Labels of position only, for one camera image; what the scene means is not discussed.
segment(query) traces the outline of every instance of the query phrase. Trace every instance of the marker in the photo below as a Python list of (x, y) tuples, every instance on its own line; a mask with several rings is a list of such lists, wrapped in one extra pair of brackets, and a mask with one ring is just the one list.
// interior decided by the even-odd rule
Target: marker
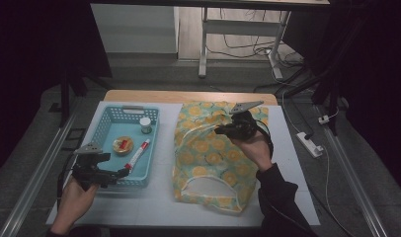
[(138, 161), (139, 157), (141, 157), (142, 152), (144, 152), (144, 150), (146, 150), (146, 148), (148, 147), (150, 142), (150, 139), (146, 139), (141, 146), (138, 148), (138, 150), (136, 151), (136, 153), (132, 156), (132, 158), (129, 160), (129, 162), (127, 162), (124, 167), (127, 168), (128, 170), (132, 170), (133, 166), (135, 166), (136, 161)]

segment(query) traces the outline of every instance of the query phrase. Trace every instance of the blue plastic basket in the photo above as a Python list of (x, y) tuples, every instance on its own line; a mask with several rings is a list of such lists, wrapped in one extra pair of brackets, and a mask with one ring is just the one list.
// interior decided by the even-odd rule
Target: blue plastic basket
[[(139, 120), (144, 117), (151, 119), (152, 131), (148, 134), (142, 133), (141, 125), (139, 124)], [(138, 159), (129, 176), (118, 180), (116, 185), (101, 190), (126, 191), (132, 187), (143, 188), (148, 185), (158, 125), (158, 108), (136, 106), (105, 107), (91, 140), (101, 145), (104, 153), (111, 153), (111, 160), (99, 163), (99, 169), (108, 171), (123, 169), (123, 166), (133, 156), (142, 142), (150, 139), (150, 144)], [(129, 136), (133, 140), (133, 149), (125, 156), (119, 156), (113, 150), (114, 141), (120, 136)]]

